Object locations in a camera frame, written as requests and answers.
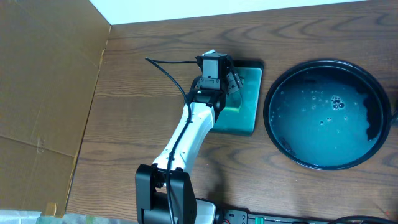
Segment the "green yellow scrub sponge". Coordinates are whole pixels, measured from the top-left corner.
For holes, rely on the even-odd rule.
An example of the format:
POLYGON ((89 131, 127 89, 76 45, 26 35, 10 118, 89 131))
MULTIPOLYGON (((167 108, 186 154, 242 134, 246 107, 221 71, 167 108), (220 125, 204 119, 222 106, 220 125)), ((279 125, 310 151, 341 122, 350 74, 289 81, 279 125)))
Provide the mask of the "green yellow scrub sponge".
POLYGON ((238 113, 241 109, 241 105, 242 105, 241 93, 240 91, 236 91, 234 93, 230 93, 226 97, 226 105, 224 110, 238 113))

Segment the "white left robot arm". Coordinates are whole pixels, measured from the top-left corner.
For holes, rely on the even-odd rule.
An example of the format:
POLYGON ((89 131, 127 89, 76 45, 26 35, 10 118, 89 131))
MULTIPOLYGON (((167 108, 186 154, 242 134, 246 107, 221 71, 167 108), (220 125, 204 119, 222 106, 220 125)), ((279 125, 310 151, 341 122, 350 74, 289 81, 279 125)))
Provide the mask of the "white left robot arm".
POLYGON ((199 88, 184 96, 179 124, 169 143, 151 165, 141 164, 135 174, 139 223, 220 223, 222 214, 213 202, 195 197, 190 173, 206 135, 224 110, 236 111, 241 102, 225 105, 225 94, 242 86, 237 72, 211 77, 203 74, 199 88), (211 89, 224 81, 227 91, 211 89))

